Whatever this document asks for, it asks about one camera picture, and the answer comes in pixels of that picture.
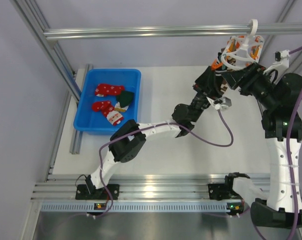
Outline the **orange clothes peg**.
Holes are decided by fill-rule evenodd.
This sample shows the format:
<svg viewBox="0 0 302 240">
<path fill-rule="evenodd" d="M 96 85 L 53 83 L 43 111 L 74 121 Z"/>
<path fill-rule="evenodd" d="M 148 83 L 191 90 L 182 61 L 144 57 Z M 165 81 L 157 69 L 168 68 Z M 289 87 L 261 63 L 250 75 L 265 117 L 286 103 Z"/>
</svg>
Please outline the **orange clothes peg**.
<svg viewBox="0 0 302 240">
<path fill-rule="evenodd" d="M 220 61 L 220 60 L 218 60 L 217 58 L 213 61 L 213 63 L 211 64 L 211 69 L 213 70 L 213 71 L 215 71 L 216 69 L 218 69 L 218 68 L 221 68 L 223 66 L 223 63 Z"/>
</svg>

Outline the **white round clip hanger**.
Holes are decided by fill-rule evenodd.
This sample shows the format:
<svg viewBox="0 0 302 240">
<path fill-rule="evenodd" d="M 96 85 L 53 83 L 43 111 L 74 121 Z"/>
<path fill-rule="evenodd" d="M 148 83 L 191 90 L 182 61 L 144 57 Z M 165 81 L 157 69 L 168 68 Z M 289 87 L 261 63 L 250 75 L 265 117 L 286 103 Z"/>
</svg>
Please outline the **white round clip hanger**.
<svg viewBox="0 0 302 240">
<path fill-rule="evenodd" d="M 239 71 L 259 62 L 265 40 L 257 35 L 258 24 L 257 19 L 251 19 L 247 34 L 229 39 L 220 57 L 222 64 L 229 70 Z"/>
</svg>

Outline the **black striped sock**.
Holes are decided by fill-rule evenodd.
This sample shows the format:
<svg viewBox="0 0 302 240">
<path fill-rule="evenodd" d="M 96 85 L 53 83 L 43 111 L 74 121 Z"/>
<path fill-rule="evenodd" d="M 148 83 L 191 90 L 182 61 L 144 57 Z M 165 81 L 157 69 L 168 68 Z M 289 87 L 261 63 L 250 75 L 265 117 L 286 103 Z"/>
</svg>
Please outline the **black striped sock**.
<svg viewBox="0 0 302 240">
<path fill-rule="evenodd" d="M 222 53 L 219 52 L 217 54 L 217 57 L 216 59 L 218 59 L 219 61 L 221 61 L 221 56 L 222 56 Z M 220 92 L 220 88 L 221 88 L 221 84 L 222 84 L 222 81 L 223 81 L 223 77 L 222 77 L 222 73 L 224 72 L 225 70 L 225 65 L 223 64 L 222 67 L 216 69 L 216 70 L 212 70 L 214 72 L 214 75 L 215 75 L 215 80 L 214 80 L 214 87 L 215 87 L 215 90 L 221 95 L 221 92 Z"/>
</svg>

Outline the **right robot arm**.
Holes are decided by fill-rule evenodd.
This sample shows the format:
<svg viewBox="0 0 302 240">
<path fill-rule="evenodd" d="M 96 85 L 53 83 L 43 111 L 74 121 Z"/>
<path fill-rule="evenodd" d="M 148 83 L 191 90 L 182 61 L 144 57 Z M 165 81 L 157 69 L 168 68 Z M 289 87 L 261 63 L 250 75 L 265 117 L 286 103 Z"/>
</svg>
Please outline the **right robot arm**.
<svg viewBox="0 0 302 240">
<path fill-rule="evenodd" d="M 246 174 L 225 177 L 224 192 L 240 196 L 250 207 L 251 220 L 258 227 L 302 228 L 302 200 L 299 186 L 299 152 L 302 120 L 295 107 L 302 95 L 302 76 L 286 73 L 276 84 L 265 67 L 253 63 L 222 77 L 232 90 L 253 96 L 265 108 L 262 114 L 264 138 L 270 154 L 270 188 L 264 193 Z"/>
</svg>

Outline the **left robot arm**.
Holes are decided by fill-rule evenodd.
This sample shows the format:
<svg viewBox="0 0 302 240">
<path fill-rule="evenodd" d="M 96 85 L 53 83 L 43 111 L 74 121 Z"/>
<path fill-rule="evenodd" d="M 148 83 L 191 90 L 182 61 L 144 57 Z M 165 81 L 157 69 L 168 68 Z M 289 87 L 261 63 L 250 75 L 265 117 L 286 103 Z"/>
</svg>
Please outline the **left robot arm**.
<svg viewBox="0 0 302 240">
<path fill-rule="evenodd" d="M 187 135 L 195 126 L 211 101 L 220 98 L 223 78 L 212 67 L 202 73 L 193 85 L 196 91 L 190 104 L 178 104 L 171 119 L 160 123 L 137 123 L 128 120 L 111 136 L 107 152 L 99 168 L 85 179 L 86 192 L 94 199 L 104 194 L 111 176 L 118 164 L 133 160 L 147 141 L 160 138 L 179 138 Z"/>
</svg>

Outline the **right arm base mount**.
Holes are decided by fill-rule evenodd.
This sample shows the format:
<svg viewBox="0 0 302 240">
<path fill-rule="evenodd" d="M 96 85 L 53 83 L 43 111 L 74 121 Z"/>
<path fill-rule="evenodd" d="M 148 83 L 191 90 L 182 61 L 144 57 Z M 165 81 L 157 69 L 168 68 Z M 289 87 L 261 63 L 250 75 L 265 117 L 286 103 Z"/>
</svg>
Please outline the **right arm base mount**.
<svg viewBox="0 0 302 240">
<path fill-rule="evenodd" d="M 210 200 L 231 200 L 241 199 L 240 195 L 232 190 L 230 186 L 224 183 L 210 183 L 208 184 L 208 194 Z"/>
</svg>

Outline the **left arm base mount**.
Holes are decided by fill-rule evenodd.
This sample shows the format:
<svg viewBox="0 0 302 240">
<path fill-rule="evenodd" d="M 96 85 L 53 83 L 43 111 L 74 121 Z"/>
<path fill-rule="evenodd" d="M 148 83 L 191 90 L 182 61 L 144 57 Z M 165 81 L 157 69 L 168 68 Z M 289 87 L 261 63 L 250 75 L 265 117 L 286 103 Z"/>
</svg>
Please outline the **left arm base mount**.
<svg viewBox="0 0 302 240">
<path fill-rule="evenodd" d="M 107 188 L 111 193 L 113 200 L 118 200 L 120 193 L 119 184 L 108 184 Z M 111 199 L 105 188 L 96 189 L 93 193 L 89 193 L 89 190 L 85 184 L 79 184 L 75 193 L 76 200 L 107 200 Z"/>
</svg>

